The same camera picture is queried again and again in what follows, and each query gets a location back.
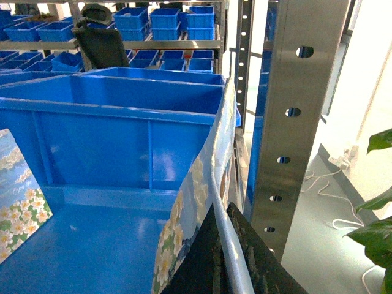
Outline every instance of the houseplant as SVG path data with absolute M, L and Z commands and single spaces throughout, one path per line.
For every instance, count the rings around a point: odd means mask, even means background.
M 390 147 L 392 147 L 392 129 L 371 136 L 367 153 Z M 361 209 L 378 210 L 391 201 L 392 187 L 355 209 L 357 212 Z M 347 236 L 365 246 L 365 255 L 374 264 L 386 269 L 381 294 L 392 294 L 392 217 L 373 222 L 350 232 Z

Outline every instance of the blue plastic crate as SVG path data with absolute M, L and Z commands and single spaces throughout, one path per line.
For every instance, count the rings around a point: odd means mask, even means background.
M 159 69 L 185 71 L 186 61 L 183 59 L 166 59 L 162 61 Z
M 161 59 L 184 59 L 184 50 L 165 50 Z
M 0 51 L 0 64 L 19 55 L 17 51 Z
M 0 26 L 13 24 L 10 10 L 0 10 Z
M 12 15 L 14 23 L 21 23 L 22 21 L 26 21 L 29 17 L 31 17 L 31 15 Z
M 191 58 L 196 59 L 214 59 L 214 50 L 194 50 Z
M 83 67 L 83 61 L 79 55 L 61 52 L 51 61 L 54 72 L 79 72 Z
M 179 22 L 180 22 L 179 29 L 182 32 L 186 31 L 186 28 L 188 27 L 188 17 L 187 17 L 187 15 L 188 15 L 188 13 L 186 13 L 186 12 L 180 12 L 178 14 Z
M 213 28 L 214 7 L 213 6 L 191 6 L 189 10 L 195 13 L 188 14 L 188 29 Z
M 145 69 L 146 67 L 155 65 L 155 60 L 153 59 L 135 59 L 133 58 L 129 61 L 129 67 L 134 69 Z
M 136 52 L 134 59 L 157 60 L 158 57 L 159 57 L 159 50 L 139 50 Z
M 148 22 L 147 8 L 125 7 L 114 15 L 118 29 L 141 29 Z
M 38 35 L 44 42 L 67 42 L 74 38 L 72 23 L 57 21 L 37 29 Z
M 187 29 L 188 40 L 214 40 L 215 28 L 208 29 Z
M 37 61 L 36 63 L 24 69 L 24 72 L 49 72 L 51 70 L 50 61 Z
M 159 8 L 150 13 L 153 29 L 176 29 L 179 22 L 179 9 Z
M 213 61 L 210 59 L 191 59 L 189 61 L 188 71 L 211 74 L 214 72 Z
M 154 29 L 153 28 L 153 40 L 154 41 L 177 41 L 181 31 L 179 24 L 176 29 Z
M 24 23 L 11 26 L 4 29 L 11 41 L 14 42 L 36 42 L 40 37 L 36 31 L 37 28 L 44 26 L 42 21 L 26 21 Z
M 118 29 L 123 41 L 144 41 L 149 34 L 149 23 L 141 29 Z

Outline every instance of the gray floor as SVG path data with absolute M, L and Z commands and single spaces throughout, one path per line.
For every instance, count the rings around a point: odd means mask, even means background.
M 316 175 L 329 173 L 319 156 L 309 164 Z M 345 196 L 332 176 L 327 194 Z M 303 190 L 313 179 L 304 183 Z M 373 266 L 364 256 L 364 247 L 344 235 L 350 230 L 335 230 L 334 219 L 355 221 L 350 205 L 336 198 L 317 195 L 326 184 L 320 180 L 301 193 L 288 236 L 282 265 L 309 294 L 367 294 L 361 277 Z M 372 294 L 380 293 L 384 271 L 376 268 L 366 276 Z

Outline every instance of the round hole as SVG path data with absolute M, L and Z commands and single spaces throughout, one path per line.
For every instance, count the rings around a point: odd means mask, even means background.
M 299 58 L 309 58 L 313 55 L 314 50 L 311 46 L 300 46 L 296 50 L 296 56 Z
M 299 108 L 289 108 L 286 109 L 286 116 L 289 118 L 296 118 L 301 114 L 301 110 Z
M 272 227 L 264 228 L 264 232 L 273 233 L 275 232 L 275 228 Z
M 283 198 L 282 198 L 281 196 L 278 196 L 278 195 L 271 196 L 269 199 L 270 199 L 272 202 L 275 202 L 275 201 L 282 201 L 282 200 L 283 200 Z
M 276 162 L 279 164 L 287 164 L 291 161 L 291 159 L 287 156 L 281 156 L 276 159 Z

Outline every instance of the floral gift bag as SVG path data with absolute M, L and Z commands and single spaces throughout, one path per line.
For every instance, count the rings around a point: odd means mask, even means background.
M 53 214 L 8 129 L 0 130 L 0 263 Z
M 228 205 L 235 101 L 230 80 L 208 138 L 184 178 L 170 219 L 160 234 L 151 293 L 161 293 L 170 282 L 190 251 L 210 206 L 214 203 L 216 211 L 224 212 Z

